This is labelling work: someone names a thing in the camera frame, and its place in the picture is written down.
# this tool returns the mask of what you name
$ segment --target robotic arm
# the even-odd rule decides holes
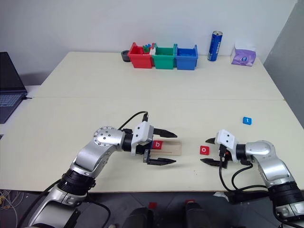
[[[150,159],[153,135],[175,138],[175,134],[156,129],[147,122],[148,116],[131,129],[117,130],[110,126],[94,132],[93,139],[80,150],[62,176],[31,217],[29,227],[73,228],[80,215],[77,209],[95,186],[95,178],[107,164],[114,151],[128,151],[132,155],[144,154],[143,162],[151,165],[166,165],[175,160]]]
[[[235,136],[226,130],[220,130],[215,138],[206,142],[219,146],[219,155],[225,157],[226,167],[228,160],[256,162],[280,221],[282,219],[282,223],[287,220],[292,221],[293,224],[304,225],[304,197],[287,166],[276,155],[272,143],[257,141],[239,144]],[[202,159],[202,161],[219,166],[219,161],[212,159]]]

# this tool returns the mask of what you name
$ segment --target soda can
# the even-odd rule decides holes
[[[210,49],[209,49],[208,58],[207,58],[209,61],[217,60],[218,52],[219,52],[219,46],[220,46],[220,42],[222,40],[222,37],[223,37],[222,32],[213,31],[212,38],[211,38]]]

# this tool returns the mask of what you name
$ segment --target green bin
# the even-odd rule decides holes
[[[155,53],[152,55],[156,69],[173,69],[174,53],[173,47],[158,47],[155,44]]]

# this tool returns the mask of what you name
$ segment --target table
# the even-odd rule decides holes
[[[27,97],[33,97],[37,89],[39,88],[39,85],[27,85],[25,86],[28,94]],[[15,111],[10,115],[9,119],[4,123],[0,124],[0,134],[5,134],[7,129],[10,128],[14,120],[16,119],[17,113],[22,113],[24,107],[27,105],[28,102],[30,102],[31,99],[23,100],[18,107],[15,109]]]
[[[304,189],[304,130],[258,58],[245,67],[231,65],[229,57],[208,62],[200,56],[196,70],[183,71],[134,69],[117,53],[80,52],[62,60],[0,140],[0,189],[44,190],[98,127],[118,127],[143,110],[152,125],[178,135],[182,155],[160,167],[115,152],[91,191],[222,191],[217,168],[200,161],[207,156],[199,149],[223,128],[240,143],[272,142]],[[253,124],[242,124],[243,116]],[[218,159],[216,148],[210,150],[209,157]],[[240,168],[230,163],[223,171],[227,185]],[[262,183],[254,169],[237,177],[236,185]]]
[[[199,56],[190,70],[137,69],[117,53],[70,52],[36,93],[37,97],[137,97],[151,99],[283,100],[261,61],[252,67],[209,62]]]
[[[104,125],[118,127],[137,111],[148,110],[149,122],[172,131],[182,142],[182,155],[170,156],[176,163],[152,166],[141,155],[115,152],[96,178],[92,192],[121,191],[223,191],[216,167],[203,164],[200,145],[220,129],[232,132],[240,143],[268,140],[304,189],[302,178],[304,130],[285,101],[268,100],[155,100],[128,97],[33,99],[0,140],[0,189],[41,191],[60,178],[86,145],[94,131]],[[242,124],[249,116],[252,125]],[[128,127],[134,128],[141,118]],[[230,163],[223,171],[230,182],[242,168]],[[237,186],[261,184],[256,166],[236,178]]]

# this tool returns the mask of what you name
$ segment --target tissue box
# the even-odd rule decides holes
[[[231,54],[231,64],[252,66],[256,59],[256,49],[250,45],[235,44]]]

